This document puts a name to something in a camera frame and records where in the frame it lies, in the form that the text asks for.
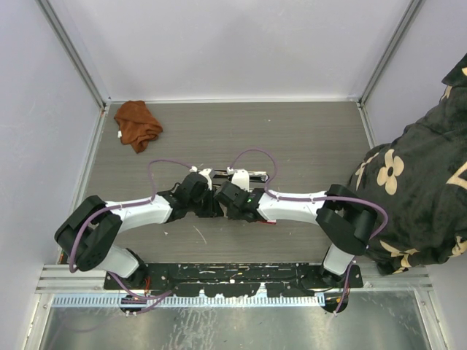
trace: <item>white wall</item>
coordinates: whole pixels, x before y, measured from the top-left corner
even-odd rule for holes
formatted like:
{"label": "white wall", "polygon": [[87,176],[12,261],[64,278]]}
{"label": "white wall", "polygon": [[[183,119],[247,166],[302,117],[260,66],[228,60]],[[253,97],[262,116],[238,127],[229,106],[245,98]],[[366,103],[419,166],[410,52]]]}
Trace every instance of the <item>white wall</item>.
{"label": "white wall", "polygon": [[0,2],[2,349],[19,349],[99,108],[35,1]]}
{"label": "white wall", "polygon": [[[377,143],[391,142],[437,105],[441,80],[466,54],[466,19],[466,0],[425,1],[367,103]],[[466,269],[467,256],[428,268],[456,350],[467,347]]]}
{"label": "white wall", "polygon": [[118,101],[360,96],[408,0],[51,3]]}

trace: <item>black mounting plate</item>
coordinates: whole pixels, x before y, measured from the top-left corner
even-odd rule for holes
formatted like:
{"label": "black mounting plate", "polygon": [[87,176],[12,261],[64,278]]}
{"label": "black mounting plate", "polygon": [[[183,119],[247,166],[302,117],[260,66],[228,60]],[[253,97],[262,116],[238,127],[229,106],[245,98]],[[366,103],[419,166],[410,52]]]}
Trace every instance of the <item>black mounting plate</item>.
{"label": "black mounting plate", "polygon": [[[201,290],[207,297],[253,296],[262,283],[267,295],[273,297],[301,297],[314,294],[311,289],[327,289],[321,279],[320,266],[307,262],[288,263],[215,263],[215,264],[147,264],[150,277],[149,290],[158,295],[172,290],[180,297],[197,297]],[[353,265],[349,274],[350,288],[362,288],[360,268]],[[120,290],[113,280],[106,278],[104,288]]]}

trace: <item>crumpled brown towel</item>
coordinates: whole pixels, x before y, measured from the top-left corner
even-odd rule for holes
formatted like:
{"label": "crumpled brown towel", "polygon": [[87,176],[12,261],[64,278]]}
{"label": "crumpled brown towel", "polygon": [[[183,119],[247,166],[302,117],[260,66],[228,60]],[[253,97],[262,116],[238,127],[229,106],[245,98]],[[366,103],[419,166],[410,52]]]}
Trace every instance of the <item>crumpled brown towel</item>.
{"label": "crumpled brown towel", "polygon": [[163,131],[144,101],[125,102],[114,119],[122,132],[122,144],[131,144],[136,153],[143,152],[149,141],[156,140]]}

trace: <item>black blanket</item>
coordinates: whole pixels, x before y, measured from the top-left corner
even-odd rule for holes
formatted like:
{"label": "black blanket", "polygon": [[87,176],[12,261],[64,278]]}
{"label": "black blanket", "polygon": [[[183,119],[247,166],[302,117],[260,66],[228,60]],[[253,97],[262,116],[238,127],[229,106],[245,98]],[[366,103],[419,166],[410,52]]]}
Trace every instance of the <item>black blanket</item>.
{"label": "black blanket", "polygon": [[467,55],[442,82],[438,106],[368,152],[349,180],[389,214],[367,253],[383,274],[445,263],[467,249]]}

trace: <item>concrete floor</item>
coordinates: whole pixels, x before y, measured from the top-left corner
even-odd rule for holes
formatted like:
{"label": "concrete floor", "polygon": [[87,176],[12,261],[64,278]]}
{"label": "concrete floor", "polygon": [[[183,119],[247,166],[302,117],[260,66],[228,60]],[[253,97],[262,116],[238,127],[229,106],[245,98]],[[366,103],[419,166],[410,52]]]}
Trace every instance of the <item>concrete floor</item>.
{"label": "concrete floor", "polygon": [[[88,195],[126,201],[150,195],[147,163],[173,158],[195,166],[225,168],[241,151],[260,147],[278,161],[271,188],[313,193],[345,184],[368,151],[355,103],[148,104],[164,132],[136,154],[117,138],[112,105],[96,156]],[[245,155],[240,166],[272,172],[266,156]],[[182,180],[186,169],[167,164],[153,168],[160,190]],[[202,232],[206,243],[197,229]],[[147,262],[320,262],[329,240],[318,226],[300,222],[277,225],[199,219],[189,214],[166,225],[122,233],[115,242]]]}

